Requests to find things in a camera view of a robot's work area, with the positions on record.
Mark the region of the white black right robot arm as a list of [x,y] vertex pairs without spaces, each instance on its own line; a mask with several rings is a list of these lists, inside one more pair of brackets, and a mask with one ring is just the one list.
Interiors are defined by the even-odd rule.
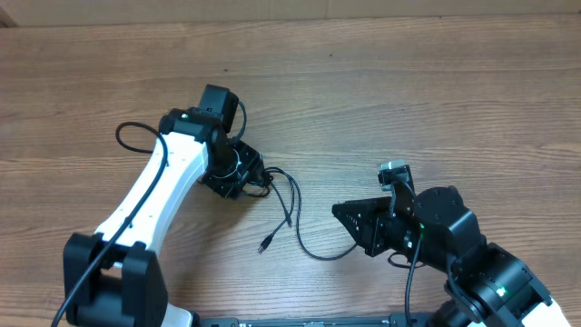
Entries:
[[547,287],[516,256],[487,241],[458,190],[337,203],[331,209],[370,257],[393,250],[447,276],[449,300],[427,326],[566,326]]

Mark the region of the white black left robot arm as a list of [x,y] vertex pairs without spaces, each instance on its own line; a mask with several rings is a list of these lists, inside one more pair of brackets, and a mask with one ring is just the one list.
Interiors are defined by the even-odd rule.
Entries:
[[234,200],[260,179],[261,154],[228,135],[243,107],[230,89],[208,84],[198,105],[148,129],[155,146],[129,193],[94,234],[74,233],[64,247],[65,299],[53,325],[199,325],[197,313],[170,304],[159,254],[195,183]]

